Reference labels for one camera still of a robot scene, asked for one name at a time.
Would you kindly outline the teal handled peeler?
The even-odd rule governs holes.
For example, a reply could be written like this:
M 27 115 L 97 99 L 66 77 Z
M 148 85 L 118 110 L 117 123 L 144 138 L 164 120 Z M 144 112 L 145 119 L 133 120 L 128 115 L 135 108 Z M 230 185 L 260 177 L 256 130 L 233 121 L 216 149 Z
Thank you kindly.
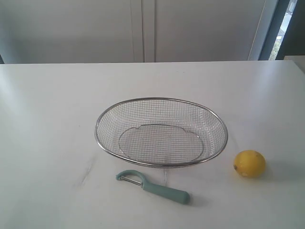
M 117 180 L 124 180 L 140 186 L 144 191 L 187 205 L 191 197 L 188 192 L 157 185 L 146 179 L 145 175 L 136 170 L 125 170 L 116 175 Z

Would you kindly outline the yellow lemon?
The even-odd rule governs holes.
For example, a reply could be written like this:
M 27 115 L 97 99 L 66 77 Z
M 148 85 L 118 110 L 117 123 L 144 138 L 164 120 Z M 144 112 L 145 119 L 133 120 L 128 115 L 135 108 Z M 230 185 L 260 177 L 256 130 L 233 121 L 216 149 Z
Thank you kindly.
M 245 150 L 236 155 L 233 166 L 239 175 L 255 178 L 265 172 L 266 162 L 261 153 L 255 150 Z

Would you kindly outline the oval steel mesh basket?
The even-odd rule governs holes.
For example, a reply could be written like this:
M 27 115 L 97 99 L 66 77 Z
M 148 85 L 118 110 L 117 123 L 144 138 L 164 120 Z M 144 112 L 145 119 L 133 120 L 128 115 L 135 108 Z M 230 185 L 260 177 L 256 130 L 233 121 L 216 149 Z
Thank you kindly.
M 187 167 L 217 157 L 228 142 L 223 120 L 186 100 L 145 97 L 107 108 L 94 129 L 98 145 L 127 162 L 156 168 Z

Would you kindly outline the white cabinet doors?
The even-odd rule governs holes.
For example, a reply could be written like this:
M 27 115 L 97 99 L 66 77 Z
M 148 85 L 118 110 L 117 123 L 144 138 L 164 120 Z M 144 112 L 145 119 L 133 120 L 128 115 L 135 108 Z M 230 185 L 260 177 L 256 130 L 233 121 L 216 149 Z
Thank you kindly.
M 3 0 L 5 63 L 257 60 L 275 0 Z

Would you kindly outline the window with dark frame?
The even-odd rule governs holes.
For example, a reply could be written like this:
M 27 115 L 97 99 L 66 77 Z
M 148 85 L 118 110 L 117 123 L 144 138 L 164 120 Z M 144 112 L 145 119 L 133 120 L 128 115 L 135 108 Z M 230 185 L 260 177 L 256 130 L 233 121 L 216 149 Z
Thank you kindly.
M 278 0 L 258 60 L 305 54 L 305 1 Z

